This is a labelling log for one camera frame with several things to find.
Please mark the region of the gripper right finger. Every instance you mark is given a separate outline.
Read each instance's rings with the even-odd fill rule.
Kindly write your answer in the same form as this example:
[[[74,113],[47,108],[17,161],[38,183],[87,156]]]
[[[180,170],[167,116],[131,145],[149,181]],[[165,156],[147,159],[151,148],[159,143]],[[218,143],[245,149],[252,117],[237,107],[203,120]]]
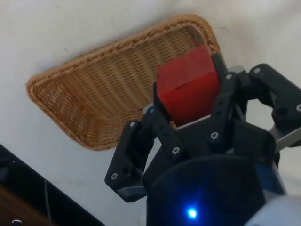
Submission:
[[[207,141],[218,151],[280,151],[301,145],[301,89],[268,64],[249,72],[230,71],[220,53],[211,56],[221,88],[214,100]],[[274,127],[266,131],[246,122],[247,102],[272,108]]]

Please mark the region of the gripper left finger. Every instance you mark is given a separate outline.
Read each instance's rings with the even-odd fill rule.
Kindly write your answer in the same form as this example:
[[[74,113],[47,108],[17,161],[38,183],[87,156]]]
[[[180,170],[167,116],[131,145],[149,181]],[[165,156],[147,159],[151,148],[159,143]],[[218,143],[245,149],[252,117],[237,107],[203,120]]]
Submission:
[[[152,105],[145,108],[141,120],[125,124],[105,176],[106,185],[125,202],[135,202],[148,195],[144,169],[156,138],[163,151],[160,162],[176,165],[188,158],[187,149],[170,122],[154,83]]]

